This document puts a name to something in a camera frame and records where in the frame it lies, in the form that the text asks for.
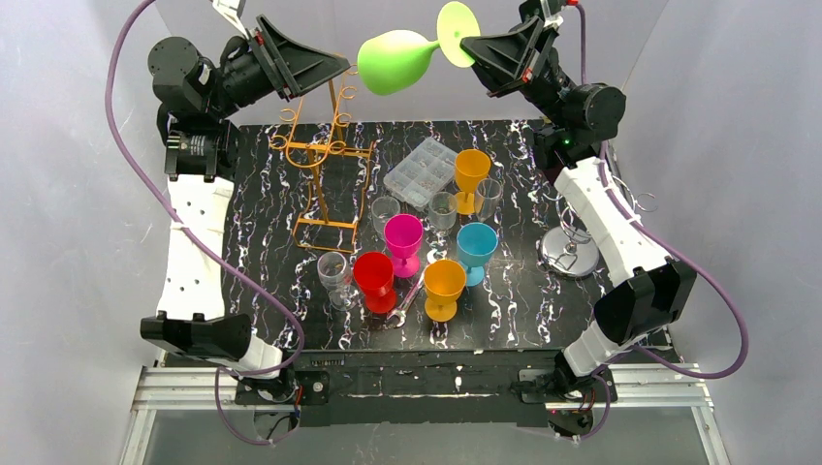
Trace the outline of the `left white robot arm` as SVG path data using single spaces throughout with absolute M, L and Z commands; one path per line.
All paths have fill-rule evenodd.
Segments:
M 284 402 L 297 381 L 281 368 L 283 352 L 254 334 L 247 315 L 228 314 L 222 295 L 219 259 L 238 157 L 231 116 L 269 94 L 303 96 L 349 62 L 293 41 L 263 15 L 257 21 L 231 38 L 217 61 L 178 36 L 148 54 L 174 217 L 164 289 L 140 333 L 170 354 L 231 369 L 266 399 Z

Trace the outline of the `clear champagne flute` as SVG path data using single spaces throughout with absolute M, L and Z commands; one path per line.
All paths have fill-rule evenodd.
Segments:
M 474 194 L 474 208 L 477 220 L 486 222 L 491 218 L 502 198 L 503 186 L 495 179 L 483 179 Z

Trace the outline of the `green wine glass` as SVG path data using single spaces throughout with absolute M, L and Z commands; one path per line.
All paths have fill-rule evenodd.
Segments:
M 435 40 L 406 29 L 371 38 L 358 51 L 358 73 L 371 93 L 391 95 L 415 84 L 427 72 L 437 50 L 457 68 L 474 65 L 476 60 L 460 44 L 463 39 L 480 34 L 479 22 L 469 7 L 460 1 L 451 1 L 439 11 Z

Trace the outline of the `orange glass yellow base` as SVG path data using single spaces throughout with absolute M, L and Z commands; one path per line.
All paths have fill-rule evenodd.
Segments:
M 474 193 L 479 183 L 488 177 L 491 160 L 483 151 L 469 148 L 458 154 L 455 167 L 457 212 L 460 215 L 471 215 L 475 212 Z

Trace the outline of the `blue wine glass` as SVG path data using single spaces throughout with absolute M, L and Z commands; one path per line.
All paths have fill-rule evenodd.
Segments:
M 497 246 L 497 232 L 485 223 L 473 222 L 460 228 L 457 235 L 458 262 L 465 270 L 467 287 L 483 282 L 485 265 Z

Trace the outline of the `pink wine glass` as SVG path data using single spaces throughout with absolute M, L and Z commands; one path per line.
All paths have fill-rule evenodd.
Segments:
M 395 277 L 410 278 L 417 273 L 424 232 L 422 221 L 411 214 L 397 214 L 387 222 L 384 237 Z

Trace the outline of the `orange glass yellow foot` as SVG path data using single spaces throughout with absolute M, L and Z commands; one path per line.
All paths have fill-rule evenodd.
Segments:
M 466 282 L 466 272 L 458 262 L 443 259 L 430 264 L 424 277 L 427 316 L 438 323 L 450 321 L 458 311 L 457 300 Z

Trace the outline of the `clear wine glass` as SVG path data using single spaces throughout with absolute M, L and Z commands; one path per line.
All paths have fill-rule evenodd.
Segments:
M 348 311 L 355 306 L 359 294 L 353 284 L 353 271 L 341 253 L 323 254 L 317 262 L 317 272 L 333 308 Z

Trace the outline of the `red wine glass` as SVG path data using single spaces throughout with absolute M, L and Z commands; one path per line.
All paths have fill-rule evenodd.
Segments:
M 394 268 L 381 252 L 366 252 L 353 266 L 354 280 L 364 294 L 364 305 L 374 314 L 387 314 L 395 308 Z

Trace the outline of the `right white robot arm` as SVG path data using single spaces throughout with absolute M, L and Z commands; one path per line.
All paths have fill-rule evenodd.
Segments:
M 507 33 L 470 33 L 457 48 L 493 98 L 518 92 L 547 118 L 534 136 L 533 159 L 579 215 L 609 269 L 612 289 L 593 309 L 582 335 L 554 360 L 553 372 L 521 382 L 525 392 L 586 391 L 595 376 L 638 340 L 680 318 L 696 280 L 647 233 L 614 183 L 604 154 L 625 113 L 622 91 L 576 83 L 562 69 L 554 42 L 559 1 L 526 1 Z

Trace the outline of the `clear stemless glass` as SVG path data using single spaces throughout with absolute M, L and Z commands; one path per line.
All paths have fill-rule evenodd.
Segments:
M 433 195 L 428 203 L 428 220 L 437 235 L 450 232 L 457 220 L 457 198 L 448 192 Z

